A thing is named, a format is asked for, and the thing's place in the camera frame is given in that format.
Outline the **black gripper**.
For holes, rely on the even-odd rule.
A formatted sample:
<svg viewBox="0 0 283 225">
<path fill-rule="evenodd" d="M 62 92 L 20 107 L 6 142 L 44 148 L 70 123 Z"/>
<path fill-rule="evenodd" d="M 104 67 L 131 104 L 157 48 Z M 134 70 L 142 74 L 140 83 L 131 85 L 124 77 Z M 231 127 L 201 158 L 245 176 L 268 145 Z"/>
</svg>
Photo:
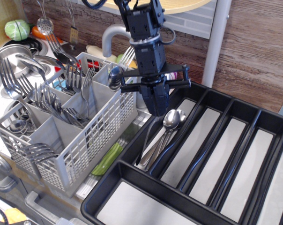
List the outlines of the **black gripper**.
<svg viewBox="0 0 283 225">
<path fill-rule="evenodd" d="M 141 75 L 138 69 L 121 72 L 118 75 L 121 83 L 121 92 L 140 92 L 149 113 L 153 116 L 162 116 L 165 114 L 169 104 L 170 89 L 191 87 L 188 69 L 189 66 L 187 65 L 165 63 L 160 72 L 152 74 Z M 183 73 L 183 80 L 164 81 L 163 75 L 180 71 Z M 141 82 L 126 84 L 125 78 L 127 77 L 141 77 Z"/>
</svg>

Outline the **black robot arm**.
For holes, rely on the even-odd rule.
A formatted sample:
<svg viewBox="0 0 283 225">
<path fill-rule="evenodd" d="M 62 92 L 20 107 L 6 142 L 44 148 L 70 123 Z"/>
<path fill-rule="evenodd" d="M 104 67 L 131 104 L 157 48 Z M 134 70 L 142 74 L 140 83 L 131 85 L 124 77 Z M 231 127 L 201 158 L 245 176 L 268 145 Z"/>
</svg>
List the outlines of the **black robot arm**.
<svg viewBox="0 0 283 225">
<path fill-rule="evenodd" d="M 153 116 L 162 116 L 169 105 L 169 91 L 173 88 L 189 88 L 187 65 L 166 62 L 160 28 L 165 22 L 160 1 L 136 3 L 130 8 L 129 1 L 114 2 L 120 11 L 126 31 L 130 32 L 130 44 L 134 48 L 138 68 L 130 71 L 119 69 L 110 75 L 110 88 L 125 92 L 139 92 Z"/>
</svg>

